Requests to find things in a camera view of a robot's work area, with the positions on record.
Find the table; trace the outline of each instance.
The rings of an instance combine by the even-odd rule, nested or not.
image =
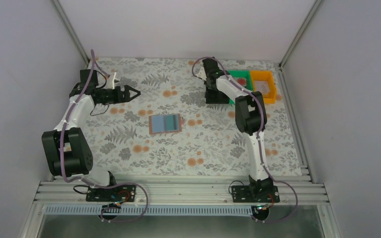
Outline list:
[[[235,125],[233,105],[207,105],[203,81],[192,77],[193,59],[96,58],[107,73],[118,72],[117,85],[141,95],[110,105],[83,128],[94,165],[123,175],[246,176],[249,156]],[[274,64],[221,60],[227,70],[270,70],[277,87],[275,104],[266,104],[265,150],[274,176],[300,176],[300,163]],[[103,112],[97,106],[95,113]],[[181,114],[182,131],[149,134],[148,117]]]

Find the white wall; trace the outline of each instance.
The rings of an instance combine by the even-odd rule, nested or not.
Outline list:
[[[381,238],[381,1],[325,0],[284,72],[342,235]]]
[[[40,138],[83,66],[50,1],[0,1],[0,238],[20,234],[49,174]]]
[[[281,61],[314,0],[60,0],[100,56]]]

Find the floral pattern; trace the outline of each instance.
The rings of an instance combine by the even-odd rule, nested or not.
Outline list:
[[[83,128],[94,163],[114,174],[238,176],[249,174],[249,155],[235,125],[234,105],[207,105],[203,81],[192,77],[189,59],[99,58],[117,85],[141,95],[110,105]],[[274,65],[268,61],[222,60],[226,69],[270,70],[277,86],[275,104],[266,104],[265,151],[276,176],[301,175],[300,164]],[[195,66],[197,72],[200,64]],[[97,106],[94,113],[104,111]],[[180,114],[182,131],[149,134],[148,117]]]

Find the yellow bin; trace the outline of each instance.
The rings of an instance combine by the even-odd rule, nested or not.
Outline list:
[[[275,87],[274,78],[271,71],[251,70],[251,80],[254,91],[262,93],[263,102],[268,104],[275,103],[277,97],[277,88]],[[268,84],[268,93],[265,93],[260,88],[256,89],[257,81],[265,81]]]

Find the gray floor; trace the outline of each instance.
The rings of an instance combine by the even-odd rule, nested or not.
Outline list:
[[[268,219],[288,214],[293,207],[277,206]],[[97,216],[48,215],[41,238],[192,238],[268,237],[321,238],[322,228],[315,206],[301,206],[289,220],[277,224],[255,223],[247,217],[145,216],[126,224],[102,223]]]

